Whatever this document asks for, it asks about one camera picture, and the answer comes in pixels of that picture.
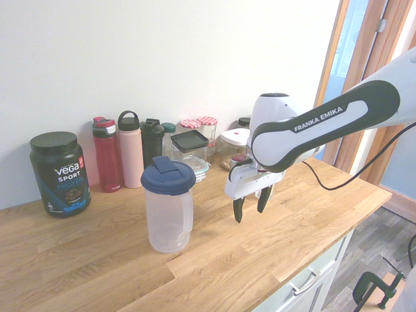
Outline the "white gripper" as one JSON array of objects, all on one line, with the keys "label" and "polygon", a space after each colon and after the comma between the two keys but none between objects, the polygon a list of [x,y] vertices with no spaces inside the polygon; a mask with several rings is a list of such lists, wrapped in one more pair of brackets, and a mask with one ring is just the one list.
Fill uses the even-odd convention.
[{"label": "white gripper", "polygon": [[261,191],[257,202],[257,211],[262,213],[268,200],[273,196],[273,185],[280,182],[284,175],[285,171],[280,173],[260,172],[251,164],[234,166],[226,180],[225,194],[234,200],[235,220],[238,223],[242,220],[244,197],[258,190]]}]

